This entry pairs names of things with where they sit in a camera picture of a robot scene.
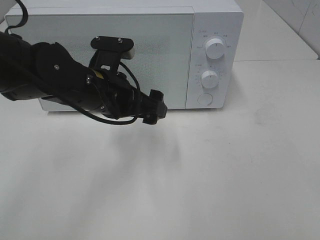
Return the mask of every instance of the microwave knob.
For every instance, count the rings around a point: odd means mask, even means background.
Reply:
[[[219,77],[215,71],[205,71],[201,75],[201,84],[206,89],[213,89],[219,84]]]
[[[212,38],[205,44],[205,53],[210,59],[219,59],[225,54],[225,42],[218,37]]]

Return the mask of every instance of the tabletop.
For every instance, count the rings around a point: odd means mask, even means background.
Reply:
[[[319,239],[320,62],[235,62],[222,109],[111,126],[0,99],[0,238]]]
[[[235,61],[318,58],[263,0],[236,1],[244,12],[244,20]],[[5,28],[5,23],[0,24],[0,31]]]

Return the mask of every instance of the microwave control panel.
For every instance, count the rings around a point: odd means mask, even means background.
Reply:
[[[242,12],[195,13],[187,109],[223,107],[242,21]]]

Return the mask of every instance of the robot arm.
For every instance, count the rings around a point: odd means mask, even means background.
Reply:
[[[151,90],[149,96],[142,93],[135,76],[121,62],[132,57],[133,46],[133,41],[127,38],[95,37],[91,47],[96,52],[86,67],[73,60],[59,43],[30,45],[20,36],[0,32],[0,93],[12,101],[42,98],[69,105],[107,124],[131,124],[137,118],[143,118],[146,124],[156,124],[167,113],[164,95],[157,90]],[[118,71],[119,65],[136,87]],[[113,121],[89,111],[111,119],[130,116],[133,119]]]

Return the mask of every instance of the microwave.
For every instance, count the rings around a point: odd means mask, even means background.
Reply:
[[[58,42],[88,66],[95,36],[132,39],[134,58],[123,62],[144,93],[163,92],[169,109],[223,107],[244,18],[233,0],[25,0],[24,4],[28,22],[11,32],[30,44]],[[15,25],[21,17],[16,5],[5,20]],[[40,104],[46,111],[73,110],[43,99]]]

